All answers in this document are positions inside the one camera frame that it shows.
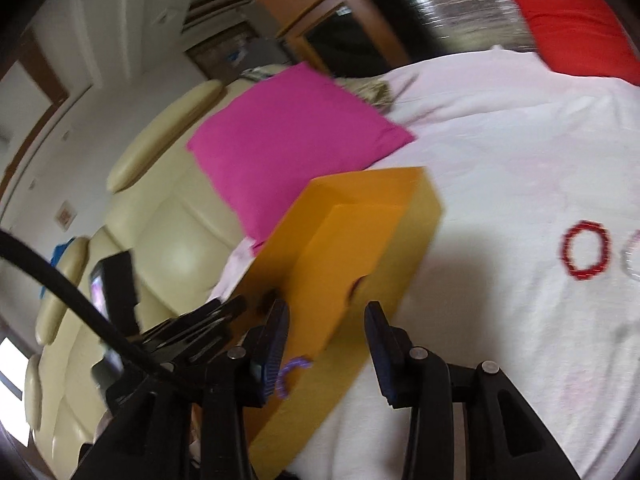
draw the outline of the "purple bracelet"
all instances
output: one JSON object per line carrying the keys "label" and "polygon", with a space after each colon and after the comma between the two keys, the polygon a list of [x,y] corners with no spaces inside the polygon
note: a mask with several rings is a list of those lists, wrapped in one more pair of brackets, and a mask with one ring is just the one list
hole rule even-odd
{"label": "purple bracelet", "polygon": [[311,359],[304,356],[294,357],[285,364],[278,372],[278,378],[276,379],[276,394],[278,398],[287,399],[289,397],[286,383],[287,374],[294,368],[311,368],[312,364]]}

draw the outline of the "blue cloth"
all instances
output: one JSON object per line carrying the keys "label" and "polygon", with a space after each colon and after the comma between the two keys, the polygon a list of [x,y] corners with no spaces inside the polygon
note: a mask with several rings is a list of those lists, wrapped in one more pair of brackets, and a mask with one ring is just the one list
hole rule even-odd
{"label": "blue cloth", "polygon": [[[73,237],[73,238],[71,238],[71,240],[69,240],[65,244],[56,245],[55,249],[53,249],[53,254],[51,255],[51,265],[52,266],[55,267],[58,264],[58,262],[60,261],[60,258],[62,258],[62,254],[65,253],[66,248],[69,247],[69,245],[71,245],[71,242],[73,242],[75,239],[76,239],[76,237]],[[40,299],[42,299],[44,297],[45,290],[47,290],[47,289],[44,288],[44,287],[42,287],[40,289]]]}

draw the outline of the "white bed sheet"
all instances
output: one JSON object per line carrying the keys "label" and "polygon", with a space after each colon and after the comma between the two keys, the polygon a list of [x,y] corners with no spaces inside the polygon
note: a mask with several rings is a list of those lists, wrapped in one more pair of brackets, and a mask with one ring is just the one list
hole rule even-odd
{"label": "white bed sheet", "polygon": [[[620,259],[640,228],[640,89],[501,49],[386,78],[401,92],[388,117],[417,140],[374,168],[424,166],[445,207],[393,323],[450,363],[499,363],[581,478],[612,479],[640,438],[640,283]],[[609,268],[585,282],[558,257],[581,219],[612,240]],[[578,264],[598,254],[590,234],[574,247]],[[290,470],[399,479],[408,421],[368,363]]]}

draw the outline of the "red beaded bracelet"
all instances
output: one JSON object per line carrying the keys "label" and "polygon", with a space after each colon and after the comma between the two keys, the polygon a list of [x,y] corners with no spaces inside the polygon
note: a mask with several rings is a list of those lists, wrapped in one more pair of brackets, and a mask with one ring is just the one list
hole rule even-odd
{"label": "red beaded bracelet", "polygon": [[[597,264],[587,269],[576,269],[574,262],[569,256],[569,246],[571,245],[571,240],[580,231],[592,231],[600,237],[600,240],[602,242],[600,245],[600,260]],[[589,280],[593,276],[600,274],[604,269],[607,268],[607,265],[609,265],[610,247],[611,240],[609,239],[609,233],[602,226],[602,224],[599,224],[597,222],[589,222],[588,220],[582,220],[564,234],[560,257],[569,274],[572,275],[576,280]]]}

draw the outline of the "sofa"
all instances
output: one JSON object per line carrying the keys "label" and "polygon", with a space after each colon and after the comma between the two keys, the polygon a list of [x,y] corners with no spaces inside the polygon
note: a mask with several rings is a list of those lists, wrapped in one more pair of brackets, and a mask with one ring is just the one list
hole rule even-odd
{"label": "sofa", "polygon": [[[100,259],[132,250],[140,300],[136,316],[143,331],[206,301],[244,233],[185,144],[205,118],[253,84],[242,79],[226,87],[218,81],[200,84],[126,149],[108,177],[111,200],[104,225],[91,237],[76,238],[57,265],[85,296]],[[27,419],[43,459],[58,480],[67,480],[106,410],[90,375],[102,349],[92,330],[49,292],[36,338],[44,348],[28,365]]]}

